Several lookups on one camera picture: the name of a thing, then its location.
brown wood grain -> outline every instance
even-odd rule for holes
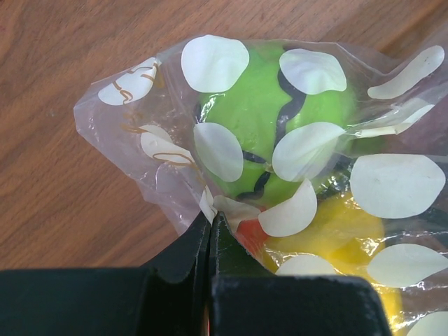
[[[77,135],[88,85],[193,34],[407,55],[445,0],[0,0],[0,269],[139,265],[176,234]]]

red object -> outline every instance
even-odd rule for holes
[[[261,228],[258,219],[243,220],[235,233],[238,241],[250,254],[260,256],[263,243],[269,237]]]

green ball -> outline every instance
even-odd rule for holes
[[[224,182],[204,170],[226,196],[273,207],[292,197],[301,184],[282,180],[272,171],[270,163],[278,141],[291,130],[315,122],[347,126],[356,100],[350,87],[344,92],[315,95],[296,90],[280,71],[279,59],[285,50],[279,42],[248,47],[248,51],[249,64],[228,91],[199,96],[197,119],[199,123],[226,127],[236,136],[243,152],[265,162],[247,160],[245,156],[243,173],[235,182]],[[318,186],[321,181],[315,178],[312,183]]]

yellow ball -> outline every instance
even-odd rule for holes
[[[264,245],[263,262],[276,272],[293,256],[314,254],[326,259],[340,274],[368,280],[381,298],[394,335],[400,335],[403,309],[399,291],[375,283],[366,271],[384,247],[382,220],[364,212],[352,195],[345,193],[323,201],[305,230],[289,237],[269,237]]]

plastic bag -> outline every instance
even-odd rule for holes
[[[445,335],[447,30],[405,62],[198,36],[94,83],[77,129],[179,234],[222,211],[267,269],[363,277],[395,335]]]

